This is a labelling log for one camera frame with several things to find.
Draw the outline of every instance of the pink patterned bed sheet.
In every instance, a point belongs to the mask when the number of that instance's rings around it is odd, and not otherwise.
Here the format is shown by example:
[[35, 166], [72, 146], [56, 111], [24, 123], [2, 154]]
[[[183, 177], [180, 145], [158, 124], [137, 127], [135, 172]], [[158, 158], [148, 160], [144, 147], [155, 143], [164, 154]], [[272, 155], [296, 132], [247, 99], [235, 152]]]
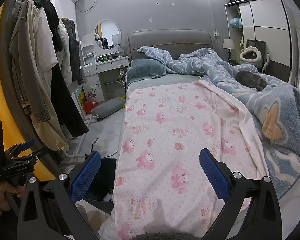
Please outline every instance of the pink patterned bed sheet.
[[129, 89], [127, 96], [112, 224], [101, 227], [102, 239], [202, 237], [224, 205], [199, 164], [203, 148], [247, 178], [269, 175], [250, 113], [218, 87], [201, 80]]

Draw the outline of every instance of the blue patterned blanket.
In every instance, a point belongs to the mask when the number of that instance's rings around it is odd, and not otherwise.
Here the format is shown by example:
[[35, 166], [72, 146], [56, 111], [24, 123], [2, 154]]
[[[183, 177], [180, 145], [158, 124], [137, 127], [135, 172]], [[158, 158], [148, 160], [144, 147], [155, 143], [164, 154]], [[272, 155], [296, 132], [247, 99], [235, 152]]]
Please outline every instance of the blue patterned blanket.
[[[204, 75], [206, 81], [244, 103], [255, 122], [278, 198], [296, 182], [300, 176], [300, 90], [258, 73], [253, 65], [232, 66], [210, 48], [182, 54], [178, 60], [162, 49], [143, 46], [138, 52], [162, 62], [167, 73]], [[241, 85], [235, 80], [239, 71], [260, 75], [268, 86], [257, 91]]]

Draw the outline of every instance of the human hand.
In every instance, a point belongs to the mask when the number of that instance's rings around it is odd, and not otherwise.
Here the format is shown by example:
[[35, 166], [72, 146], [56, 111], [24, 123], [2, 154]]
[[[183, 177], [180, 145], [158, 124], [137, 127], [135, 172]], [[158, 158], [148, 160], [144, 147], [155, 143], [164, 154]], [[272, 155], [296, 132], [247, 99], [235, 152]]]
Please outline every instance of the human hand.
[[0, 182], [0, 212], [8, 211], [11, 209], [11, 206], [4, 195], [4, 192], [9, 192], [12, 194], [17, 194], [18, 197], [22, 197], [26, 189], [26, 185], [13, 187], [6, 181]]

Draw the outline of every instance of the metal screw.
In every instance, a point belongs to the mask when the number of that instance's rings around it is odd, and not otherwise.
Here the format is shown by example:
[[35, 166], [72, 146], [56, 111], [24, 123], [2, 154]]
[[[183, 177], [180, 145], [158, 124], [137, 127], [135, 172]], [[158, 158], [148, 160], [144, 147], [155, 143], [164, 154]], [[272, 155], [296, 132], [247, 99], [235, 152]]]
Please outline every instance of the metal screw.
[[31, 177], [31, 178], [29, 179], [29, 182], [30, 182], [30, 183], [35, 183], [36, 181], [37, 181], [36, 177]]
[[269, 182], [271, 181], [271, 179], [270, 179], [268, 176], [265, 176], [263, 179], [264, 179], [265, 182], [267, 182], [267, 183], [269, 183]]
[[65, 173], [62, 173], [59, 175], [60, 180], [65, 180], [66, 178], [67, 178], [67, 174], [65, 174]]
[[242, 177], [241, 173], [239, 173], [239, 172], [235, 172], [235, 173], [233, 174], [233, 176], [234, 176], [236, 179], [241, 179], [241, 177]]

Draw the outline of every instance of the gray upholstered headboard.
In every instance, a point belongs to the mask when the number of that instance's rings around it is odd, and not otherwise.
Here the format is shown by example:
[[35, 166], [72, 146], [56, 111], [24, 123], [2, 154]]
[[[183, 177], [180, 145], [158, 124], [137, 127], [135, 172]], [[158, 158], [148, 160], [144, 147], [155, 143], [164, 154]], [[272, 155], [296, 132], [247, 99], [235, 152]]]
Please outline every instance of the gray upholstered headboard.
[[145, 58], [137, 50], [142, 46], [156, 47], [170, 52], [173, 59], [197, 49], [213, 48], [211, 35], [207, 31], [187, 29], [149, 30], [126, 33], [126, 46], [131, 60]]

